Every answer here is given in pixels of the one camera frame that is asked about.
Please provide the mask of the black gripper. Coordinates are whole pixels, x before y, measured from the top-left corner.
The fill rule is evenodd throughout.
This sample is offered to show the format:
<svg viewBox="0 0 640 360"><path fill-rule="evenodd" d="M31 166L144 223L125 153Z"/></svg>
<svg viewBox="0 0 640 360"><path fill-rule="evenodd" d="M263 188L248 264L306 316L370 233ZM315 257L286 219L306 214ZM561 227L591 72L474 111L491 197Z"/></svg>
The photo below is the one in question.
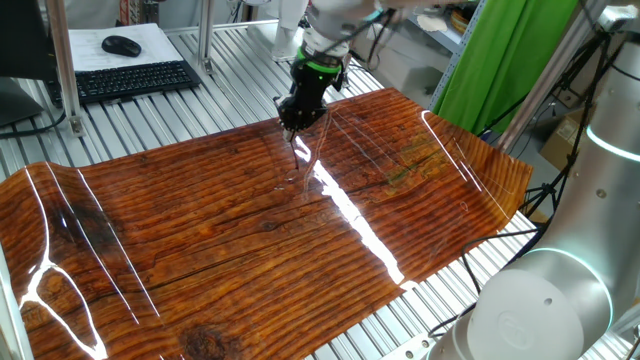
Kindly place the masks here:
<svg viewBox="0 0 640 360"><path fill-rule="evenodd" d="M328 113L323 103L324 93L342 73L342 65L327 67L304 59L294 62L292 97L276 99L279 123L286 141L292 142L296 134L308 129Z"/></svg>

